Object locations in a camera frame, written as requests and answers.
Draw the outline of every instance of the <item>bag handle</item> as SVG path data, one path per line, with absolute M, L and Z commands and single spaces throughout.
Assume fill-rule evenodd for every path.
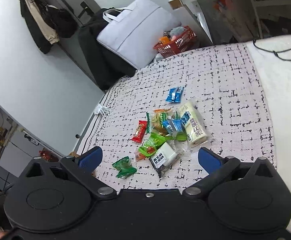
M 115 8 L 115 9 L 109 9 L 103 12 L 102 17 L 105 21 L 107 21 L 108 23 L 112 22 L 112 20 L 116 21 L 116 22 L 120 22 L 122 19 L 119 19 L 116 16 L 113 16 L 111 14 L 109 14 L 110 11 L 117 11 L 117 12 L 122 12 L 123 10 L 129 10 L 132 11 L 131 9 L 128 9 L 127 7 L 122 7 L 122 8 Z

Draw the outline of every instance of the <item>black bag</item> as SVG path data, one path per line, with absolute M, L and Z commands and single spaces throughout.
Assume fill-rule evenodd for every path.
M 78 25 L 66 9 L 49 6 L 44 0 L 36 0 L 36 4 L 46 24 L 61 38 L 70 38 L 76 32 Z

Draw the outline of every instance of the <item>blue gripper pad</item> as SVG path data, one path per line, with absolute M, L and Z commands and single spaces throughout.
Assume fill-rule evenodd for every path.
M 102 162 L 102 149 L 99 146 L 93 147 L 78 157 L 78 166 L 92 173 Z
M 223 158 L 205 147 L 200 148 L 198 153 L 198 160 L 202 168 L 204 168 L 209 174 L 223 165 Z

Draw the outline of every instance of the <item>screw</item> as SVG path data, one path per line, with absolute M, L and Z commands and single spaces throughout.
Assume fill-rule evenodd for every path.
M 199 189 L 198 187 L 189 187 L 185 189 L 185 192 L 189 195 L 198 195 L 201 193 L 201 189 Z
M 98 193 L 101 195 L 110 195 L 113 193 L 114 189 L 111 187 L 101 187 L 98 189 Z
M 151 192 L 148 192 L 148 193 L 145 194 L 145 196 L 146 196 L 146 197 L 154 197 L 154 194 L 151 193 Z

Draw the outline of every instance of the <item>circular cover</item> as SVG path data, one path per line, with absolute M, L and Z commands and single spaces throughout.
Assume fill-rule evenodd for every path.
M 229 181 L 217 186 L 208 205 L 227 227 L 247 233 L 266 233 L 285 228 L 291 219 L 291 194 L 268 177 Z
M 68 180 L 37 176 L 14 185 L 4 202 L 8 219 L 37 233 L 55 232 L 76 223 L 90 208 L 89 192 Z

